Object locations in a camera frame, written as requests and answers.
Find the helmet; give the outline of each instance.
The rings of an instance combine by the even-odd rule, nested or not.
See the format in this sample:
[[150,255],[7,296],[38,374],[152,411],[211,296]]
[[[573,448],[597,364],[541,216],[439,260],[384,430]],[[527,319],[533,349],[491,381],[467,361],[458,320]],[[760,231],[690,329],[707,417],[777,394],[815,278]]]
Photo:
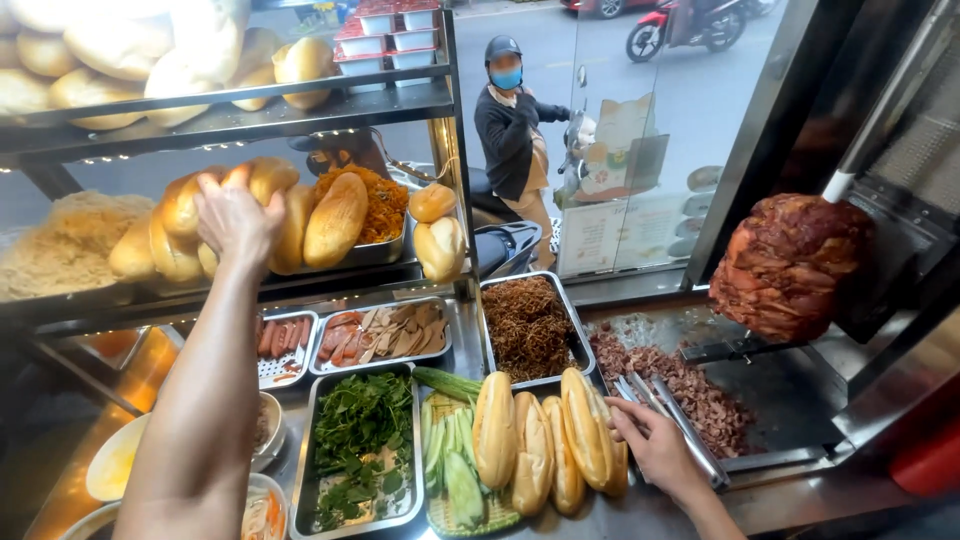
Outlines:
[[517,56],[523,56],[520,53],[520,48],[516,45],[516,41],[510,36],[497,36],[490,40],[490,43],[487,43],[487,51],[483,55],[483,64],[487,67],[490,66],[490,62],[496,60],[498,57],[504,53],[514,53]]

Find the tongs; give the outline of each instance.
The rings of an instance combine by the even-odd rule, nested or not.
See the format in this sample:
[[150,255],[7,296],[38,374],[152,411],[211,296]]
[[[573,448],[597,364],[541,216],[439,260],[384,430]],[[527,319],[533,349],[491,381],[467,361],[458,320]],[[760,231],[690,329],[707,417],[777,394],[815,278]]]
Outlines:
[[[707,445],[704,443],[703,439],[700,438],[700,435],[697,433],[697,430],[693,428],[690,424],[690,421],[687,420],[686,415],[680,405],[673,398],[673,395],[670,393],[670,389],[667,388],[666,383],[663,382],[663,379],[659,375],[654,375],[651,378],[651,382],[656,388],[657,392],[663,397],[663,401],[666,403],[666,406],[654,396],[653,391],[650,390],[650,387],[647,386],[647,383],[636,373],[630,374],[630,382],[633,384],[633,387],[640,393],[640,397],[643,398],[643,401],[646,402],[650,407],[652,407],[656,412],[666,416],[667,418],[672,419],[677,423],[677,426],[680,427],[680,431],[684,434],[684,439],[686,440],[686,446],[690,449],[690,453],[693,454],[694,460],[697,462],[697,465],[707,473],[710,487],[714,490],[720,490],[730,485],[730,477],[727,475],[727,472],[724,471],[723,467],[720,465],[720,462],[717,461],[716,457],[713,456],[713,453],[707,448]],[[633,388],[627,380],[620,376],[618,380],[613,382],[613,385],[616,386],[616,389],[620,392],[620,395],[628,401],[640,404],[640,399],[637,398],[634,393]]]

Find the dark jacket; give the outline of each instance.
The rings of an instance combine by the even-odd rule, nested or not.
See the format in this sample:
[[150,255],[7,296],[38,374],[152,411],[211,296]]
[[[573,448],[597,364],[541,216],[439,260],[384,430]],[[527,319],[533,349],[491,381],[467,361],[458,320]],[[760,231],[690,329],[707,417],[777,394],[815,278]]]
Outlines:
[[569,119],[570,109],[544,105],[527,93],[516,94],[515,109],[506,107],[493,99],[484,86],[477,99],[473,123],[487,159],[487,178],[498,196],[518,201],[523,194],[534,156],[530,128],[537,130],[540,122]]

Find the face mask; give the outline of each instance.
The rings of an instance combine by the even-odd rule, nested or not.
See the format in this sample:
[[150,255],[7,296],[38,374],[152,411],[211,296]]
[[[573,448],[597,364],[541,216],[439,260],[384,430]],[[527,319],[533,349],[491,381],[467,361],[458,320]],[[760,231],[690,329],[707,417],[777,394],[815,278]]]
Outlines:
[[518,65],[507,71],[491,71],[490,82],[501,90],[512,90],[523,81],[523,66]]

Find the green herbs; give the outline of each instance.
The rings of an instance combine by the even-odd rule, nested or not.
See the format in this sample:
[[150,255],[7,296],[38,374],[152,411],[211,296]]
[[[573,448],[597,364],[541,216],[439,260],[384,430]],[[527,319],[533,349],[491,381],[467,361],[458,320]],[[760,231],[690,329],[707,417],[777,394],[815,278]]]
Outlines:
[[412,404],[410,378],[389,373],[354,375],[318,400],[317,475],[337,475],[335,482],[321,484],[319,531],[369,513],[382,519],[389,511],[388,498],[399,508],[413,455]]

